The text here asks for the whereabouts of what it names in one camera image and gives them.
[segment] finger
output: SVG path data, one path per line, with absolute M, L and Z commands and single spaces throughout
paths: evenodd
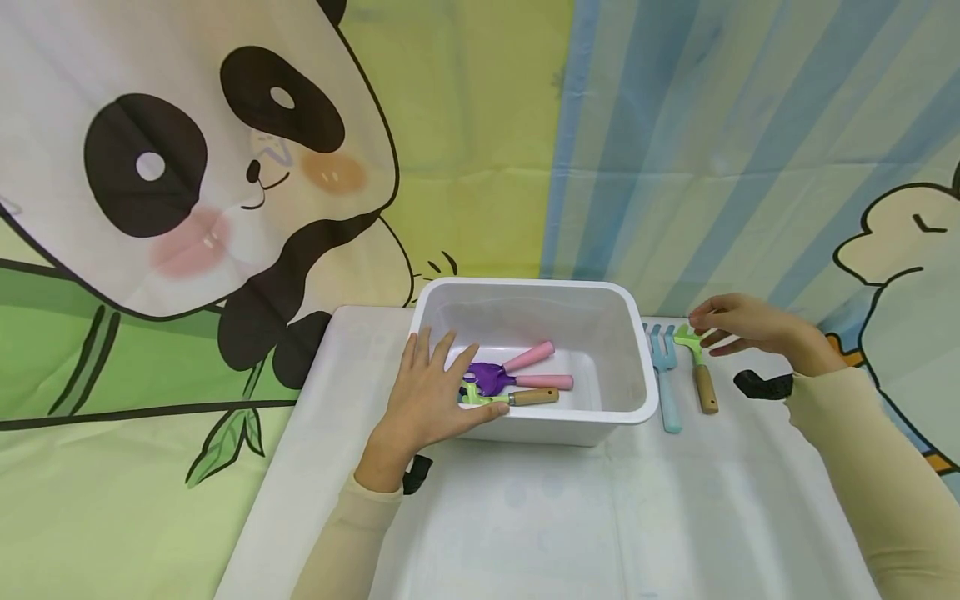
M 424 327 L 417 336 L 417 351 L 414 353 L 414 367 L 426 367 L 430 362 L 430 327 Z
M 737 354 L 738 352 L 752 347 L 753 345 L 748 340 L 733 340 L 726 346 L 712 349 L 710 351 L 710 356 L 729 356 L 730 354 Z
M 510 406 L 506 402 L 491 402 L 476 408 L 462 408 L 459 415 L 459 431 L 457 435 L 466 433 L 477 425 L 489 423 L 492 420 L 499 419 L 510 412 Z
M 730 323 L 733 323 L 736 317 L 736 313 L 732 312 L 715 312 L 707 313 L 703 315 L 690 315 L 690 324 L 693 325 L 694 331 L 708 331 L 710 329 L 723 329 L 724 331 L 729 331 L 732 329 Z
M 439 370 L 444 369 L 446 356 L 450 353 L 450 347 L 453 346 L 453 340 L 457 339 L 457 332 L 450 329 L 446 332 L 444 338 L 433 348 L 433 357 L 430 359 L 430 366 Z
M 457 379 L 463 379 L 464 373 L 470 368 L 470 363 L 473 362 L 473 358 L 477 355 L 477 350 L 480 349 L 479 344 L 470 344 L 467 346 L 467 349 L 457 356 L 456 360 L 453 361 L 453 364 L 450 365 L 450 368 L 446 372 L 450 373 L 451 376 L 456 377 Z
M 724 331 L 722 329 L 717 329 L 713 333 L 709 334 L 703 340 L 700 340 L 700 346 L 703 348 L 709 348 L 716 344 L 717 342 L 722 342 L 730 337 L 729 331 Z
M 400 372 L 410 371 L 414 364 L 414 353 L 417 351 L 417 334 L 411 333 L 407 338 L 407 345 L 403 347 L 403 354 L 400 356 Z
M 704 303 L 690 311 L 690 317 L 699 317 L 718 310 L 734 310 L 740 305 L 739 294 L 721 294 L 711 296 L 704 300 Z

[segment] fabric backdrop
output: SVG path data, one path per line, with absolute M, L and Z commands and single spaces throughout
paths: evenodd
M 953 0 L 0 5 L 0 596 L 209 598 L 332 312 L 821 323 L 960 495 Z

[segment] green toy fork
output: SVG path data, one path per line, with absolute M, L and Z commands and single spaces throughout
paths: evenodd
M 700 397 L 700 408 L 706 415 L 715 415 L 720 411 L 717 406 L 717 395 L 713 391 L 713 379 L 710 370 L 704 364 L 703 351 L 700 348 L 700 336 L 688 326 L 680 325 L 673 334 L 673 340 L 681 346 L 690 348 L 693 352 L 693 380 L 697 382 L 697 395 Z

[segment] panda face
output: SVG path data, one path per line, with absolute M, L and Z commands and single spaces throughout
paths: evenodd
M 0 36 L 5 220 L 145 317 L 215 302 L 306 225 L 396 194 L 392 140 L 315 0 L 18 3 Z

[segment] panda mouth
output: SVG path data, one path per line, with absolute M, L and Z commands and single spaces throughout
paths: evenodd
M 260 206 L 264 205 L 267 202 L 267 190 L 274 189 L 281 183 L 287 181 L 288 177 L 290 177 L 289 171 L 287 171 L 286 174 L 275 183 L 271 183 L 270 185 L 264 185 L 263 183 L 260 183 L 260 204 L 257 204 L 256 206 L 245 206 L 243 204 L 240 204 L 240 207 L 243 208 L 244 210 L 257 210 Z

